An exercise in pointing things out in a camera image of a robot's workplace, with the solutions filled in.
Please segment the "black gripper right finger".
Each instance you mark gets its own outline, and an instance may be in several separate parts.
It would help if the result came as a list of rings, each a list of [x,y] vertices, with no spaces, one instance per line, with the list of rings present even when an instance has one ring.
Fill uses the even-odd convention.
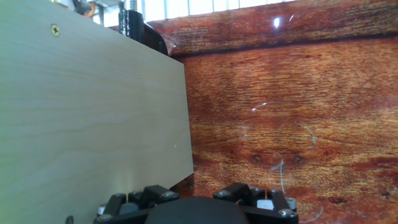
[[[299,215],[290,208],[280,190],[264,190],[244,183],[233,183],[215,192],[213,198],[236,205],[248,223],[298,224]],[[259,208],[258,201],[272,202],[272,209]]]

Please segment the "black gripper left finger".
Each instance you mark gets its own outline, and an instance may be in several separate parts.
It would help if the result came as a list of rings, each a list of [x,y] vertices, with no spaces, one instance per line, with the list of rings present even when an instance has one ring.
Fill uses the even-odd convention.
[[[128,194],[116,193],[110,196],[102,214],[97,215],[93,223],[145,223],[156,205],[179,198],[178,193],[160,185],[147,186]]]

